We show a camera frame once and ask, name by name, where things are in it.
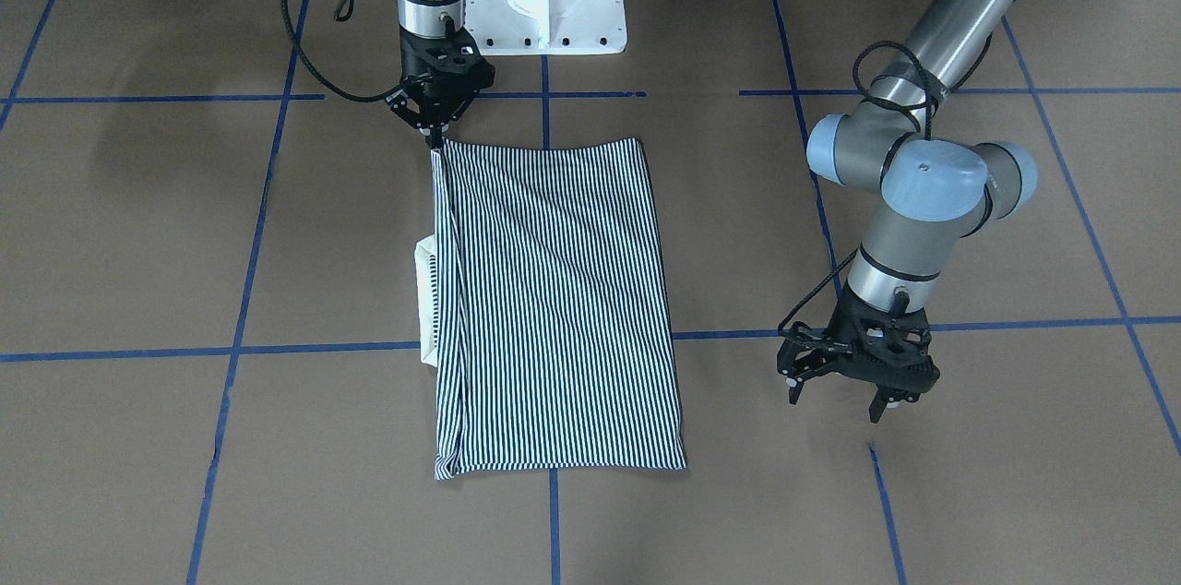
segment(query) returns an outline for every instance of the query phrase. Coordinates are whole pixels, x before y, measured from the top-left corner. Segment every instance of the blue and white striped cloth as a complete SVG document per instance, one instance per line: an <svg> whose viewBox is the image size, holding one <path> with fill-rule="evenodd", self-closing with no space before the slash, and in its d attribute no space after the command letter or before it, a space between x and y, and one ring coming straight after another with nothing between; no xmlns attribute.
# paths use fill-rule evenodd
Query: blue and white striped cloth
<svg viewBox="0 0 1181 585"><path fill-rule="evenodd" d="M681 469L660 243L637 139L431 152L435 477Z"/></svg>

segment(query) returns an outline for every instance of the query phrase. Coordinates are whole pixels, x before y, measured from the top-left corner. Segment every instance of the striped fabric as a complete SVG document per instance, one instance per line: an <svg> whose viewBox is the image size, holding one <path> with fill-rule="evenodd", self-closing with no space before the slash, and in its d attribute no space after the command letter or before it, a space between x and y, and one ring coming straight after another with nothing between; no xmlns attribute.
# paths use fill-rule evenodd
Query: striped fabric
<svg viewBox="0 0 1181 585"><path fill-rule="evenodd" d="M432 152L435 477L685 467L660 246L637 139Z"/></svg>

